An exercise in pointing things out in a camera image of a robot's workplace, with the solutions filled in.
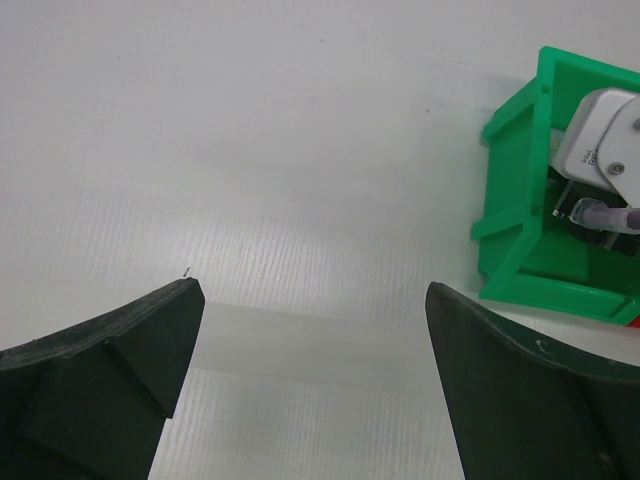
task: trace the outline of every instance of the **green bin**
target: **green bin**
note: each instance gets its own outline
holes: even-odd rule
[[[640,73],[556,48],[540,50],[536,77],[484,127],[489,171],[480,243],[480,298],[629,325],[640,316],[640,258],[583,243],[552,215],[546,189],[551,129],[565,130],[582,98],[606,87],[640,92]]]

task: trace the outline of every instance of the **screw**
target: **screw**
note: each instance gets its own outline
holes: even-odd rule
[[[624,172],[624,165],[622,163],[612,163],[609,165],[609,173],[611,175],[620,175],[622,172]]]

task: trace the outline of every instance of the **green plastic container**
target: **green plastic container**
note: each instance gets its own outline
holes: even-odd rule
[[[538,73],[484,127],[490,147],[478,269],[480,298],[573,313],[618,325],[640,315],[640,258],[587,245],[551,212],[551,129],[565,130],[582,98],[606,87],[640,92],[640,74],[569,52],[540,50]]]

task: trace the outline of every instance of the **translucent tube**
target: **translucent tube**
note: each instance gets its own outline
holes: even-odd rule
[[[640,234],[640,209],[609,208],[606,203],[593,198],[580,199],[569,219],[592,230]]]

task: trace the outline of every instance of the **white table surface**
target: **white table surface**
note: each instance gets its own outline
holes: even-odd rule
[[[614,3],[0,1],[0,348],[189,269],[150,478],[463,478],[424,293],[482,285],[478,136],[538,49],[640,69]],[[490,306],[640,364],[640,332]]]

